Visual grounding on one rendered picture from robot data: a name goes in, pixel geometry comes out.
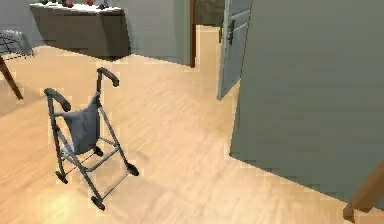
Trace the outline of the grey room door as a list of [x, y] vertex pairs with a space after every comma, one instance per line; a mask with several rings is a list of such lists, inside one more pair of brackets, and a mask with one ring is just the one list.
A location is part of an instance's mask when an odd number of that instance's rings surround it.
[[[222, 100], [241, 77], [252, 1], [225, 0], [223, 22], [220, 27], [218, 100]], [[229, 45], [227, 37], [231, 20], [235, 20], [235, 29], [233, 43]]]

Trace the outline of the grey wheeled walker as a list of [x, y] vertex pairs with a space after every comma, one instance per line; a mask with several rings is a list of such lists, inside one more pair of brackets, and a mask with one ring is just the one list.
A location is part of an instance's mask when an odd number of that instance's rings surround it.
[[110, 79], [114, 87], [120, 85], [118, 77], [113, 72], [104, 67], [98, 68], [95, 93], [87, 107], [78, 111], [72, 111], [70, 102], [57, 90], [53, 88], [44, 90], [59, 168], [55, 174], [62, 183], [67, 184], [69, 171], [65, 171], [63, 162], [69, 161], [73, 164], [73, 169], [79, 169], [93, 192], [91, 201], [102, 211], [105, 210], [104, 199], [116, 185], [101, 195], [89, 177], [91, 172], [115, 153], [119, 153], [127, 173], [133, 176], [140, 175], [138, 168], [126, 158], [101, 103], [103, 77]]

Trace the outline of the dark brown sideboard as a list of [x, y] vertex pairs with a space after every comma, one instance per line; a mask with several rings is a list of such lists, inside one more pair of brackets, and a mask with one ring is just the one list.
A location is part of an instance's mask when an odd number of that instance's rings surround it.
[[131, 54], [125, 12], [99, 5], [32, 3], [29, 5], [44, 43], [104, 60]]

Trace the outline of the brown wooden table leg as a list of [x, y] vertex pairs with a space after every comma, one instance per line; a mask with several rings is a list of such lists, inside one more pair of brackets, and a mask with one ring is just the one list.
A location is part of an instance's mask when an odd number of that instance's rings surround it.
[[0, 56], [0, 72], [3, 74], [5, 80], [7, 81], [7, 83], [9, 84], [9, 86], [11, 87], [12, 91], [14, 92], [15, 96], [21, 100], [23, 98], [12, 74], [10, 73], [6, 63], [5, 63], [5, 60]]

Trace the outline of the brown wooden furniture leg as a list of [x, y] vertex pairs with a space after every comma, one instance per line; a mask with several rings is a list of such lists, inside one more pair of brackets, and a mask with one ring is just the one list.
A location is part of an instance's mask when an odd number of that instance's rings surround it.
[[370, 212], [384, 197], [384, 161], [368, 176], [343, 209], [343, 218], [355, 222], [354, 211]]

